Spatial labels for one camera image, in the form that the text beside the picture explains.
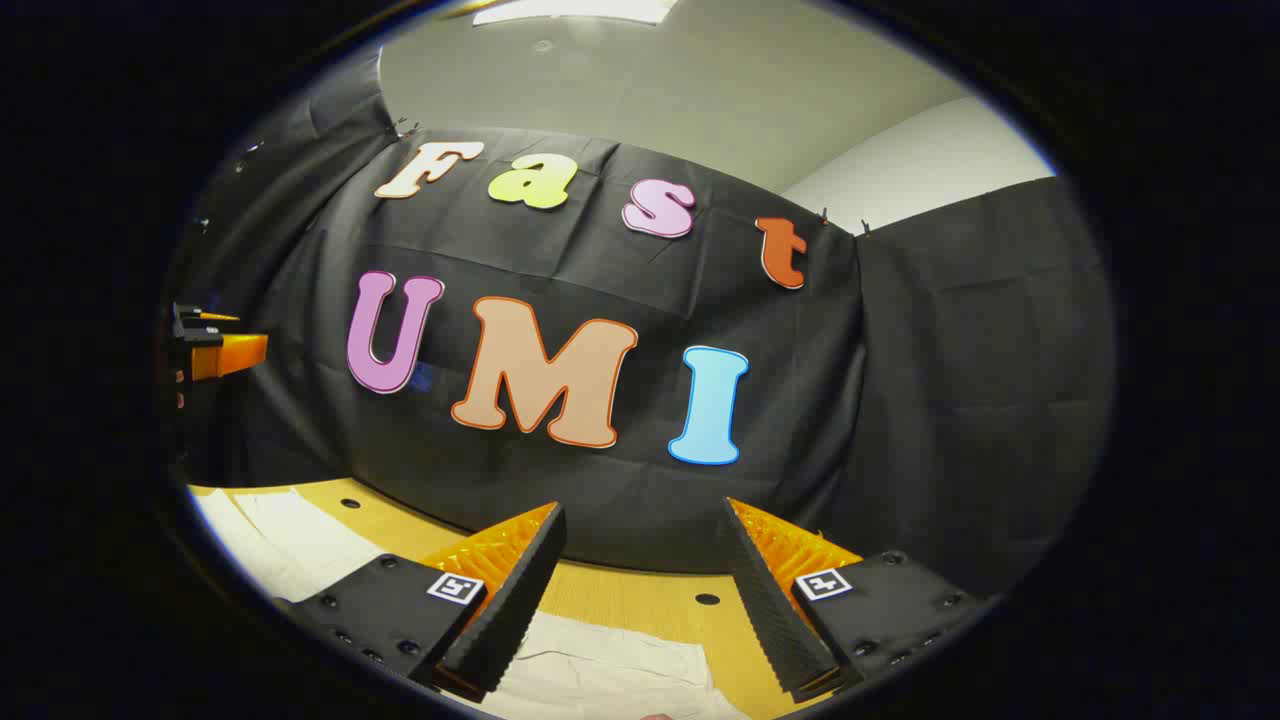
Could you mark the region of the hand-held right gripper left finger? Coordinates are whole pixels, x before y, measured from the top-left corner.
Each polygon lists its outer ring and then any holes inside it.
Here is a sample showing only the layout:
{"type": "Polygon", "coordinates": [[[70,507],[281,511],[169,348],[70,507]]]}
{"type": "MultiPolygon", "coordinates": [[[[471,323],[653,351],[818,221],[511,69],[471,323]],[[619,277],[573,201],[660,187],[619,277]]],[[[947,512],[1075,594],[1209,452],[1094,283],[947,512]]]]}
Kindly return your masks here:
{"type": "Polygon", "coordinates": [[[419,561],[378,553],[302,600],[274,602],[357,664],[480,702],[522,644],[566,536],[564,510],[549,502],[419,561]]]}

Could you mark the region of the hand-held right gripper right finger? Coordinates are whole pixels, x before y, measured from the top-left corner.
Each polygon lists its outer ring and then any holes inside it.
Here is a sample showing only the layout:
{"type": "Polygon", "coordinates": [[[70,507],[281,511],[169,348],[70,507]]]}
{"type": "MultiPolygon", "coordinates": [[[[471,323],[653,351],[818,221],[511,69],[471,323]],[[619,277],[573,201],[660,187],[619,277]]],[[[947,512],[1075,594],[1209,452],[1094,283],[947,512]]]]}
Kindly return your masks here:
{"type": "Polygon", "coordinates": [[[797,703],[928,659],[996,607],[902,551],[860,556],[737,498],[722,550],[780,687],[797,703]]]}

